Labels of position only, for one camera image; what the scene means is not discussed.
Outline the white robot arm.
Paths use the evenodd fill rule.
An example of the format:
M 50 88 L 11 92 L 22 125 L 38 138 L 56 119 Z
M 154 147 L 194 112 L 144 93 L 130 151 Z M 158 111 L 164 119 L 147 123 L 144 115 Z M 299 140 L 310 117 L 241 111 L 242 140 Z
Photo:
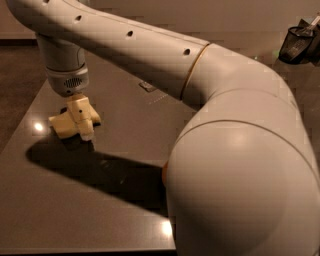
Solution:
M 272 69 L 219 45 L 94 10 L 79 0 L 6 0 L 47 50 L 60 137 L 92 134 L 70 78 L 88 50 L 195 109 L 168 161 L 178 256 L 319 256 L 319 171 L 297 103 Z

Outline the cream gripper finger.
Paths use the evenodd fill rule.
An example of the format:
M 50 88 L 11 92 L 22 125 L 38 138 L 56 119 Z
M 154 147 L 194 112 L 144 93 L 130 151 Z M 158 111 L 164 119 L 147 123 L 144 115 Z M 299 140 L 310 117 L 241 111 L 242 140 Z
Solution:
M 77 122 L 78 132 L 84 141 L 90 141 L 94 137 L 93 122 L 91 119 L 82 119 Z

